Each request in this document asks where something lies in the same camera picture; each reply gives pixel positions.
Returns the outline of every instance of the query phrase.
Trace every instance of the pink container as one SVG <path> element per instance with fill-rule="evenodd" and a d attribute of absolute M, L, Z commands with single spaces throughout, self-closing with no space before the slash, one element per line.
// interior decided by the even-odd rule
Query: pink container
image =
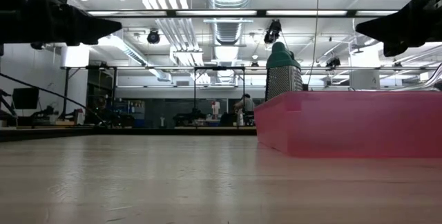
<path fill-rule="evenodd" d="M 299 158 L 442 158 L 442 93 L 288 92 L 255 109 L 258 140 Z"/>

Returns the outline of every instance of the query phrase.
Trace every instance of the metal frame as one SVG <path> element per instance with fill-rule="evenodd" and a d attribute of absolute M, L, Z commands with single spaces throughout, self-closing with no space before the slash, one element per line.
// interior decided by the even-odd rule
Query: metal frame
<path fill-rule="evenodd" d="M 96 69 L 96 68 L 86 68 L 86 67 L 70 67 L 71 69 Z M 217 70 L 219 67 L 217 66 L 112 66 L 112 67 L 106 67 L 106 68 L 99 68 L 101 70 L 104 69 L 114 69 L 117 68 L 120 71 L 130 71 L 130 70 L 149 70 L 149 69 L 159 69 L 159 70 L 181 70 L 181 71 L 192 71 L 195 68 L 199 69 L 206 69 L 206 70 Z M 221 68 L 227 68 L 232 70 L 266 70 L 265 67 L 249 67 L 249 66 L 232 66 L 232 67 L 221 67 Z M 370 70 L 380 70 L 380 71 L 402 71 L 402 70 L 416 70 L 416 71 L 435 71 L 437 67 L 427 67 L 424 66 L 403 66 L 403 67 L 393 67 L 393 66 L 379 66 L 379 67 L 351 67 L 351 66 L 339 66 L 336 68 L 329 68 L 329 67 L 310 67 L 310 66 L 302 66 L 302 71 L 357 71 L 357 70 L 364 70 L 364 71 L 370 71 Z"/>
<path fill-rule="evenodd" d="M 106 19 L 161 18 L 374 18 L 397 12 L 373 9 L 164 9 L 164 10 L 89 10 L 92 16 Z"/>
<path fill-rule="evenodd" d="M 80 70 L 104 70 L 104 69 L 113 69 L 113 85 L 112 85 L 112 99 L 111 99 L 111 107 L 112 111 L 115 110 L 115 99 L 116 99 L 116 89 L 118 87 L 118 67 L 106 67 L 106 68 L 97 68 L 97 67 L 61 67 L 61 69 L 66 70 L 66 76 L 64 80 L 64 97 L 68 97 L 68 89 L 69 89 L 69 79 L 75 75 Z M 69 75 L 69 72 L 71 69 L 75 69 L 75 72 L 72 75 Z M 63 100 L 63 111 L 61 111 L 61 114 L 59 118 L 64 118 L 66 116 L 66 106 L 67 106 L 67 100 L 66 98 Z"/>

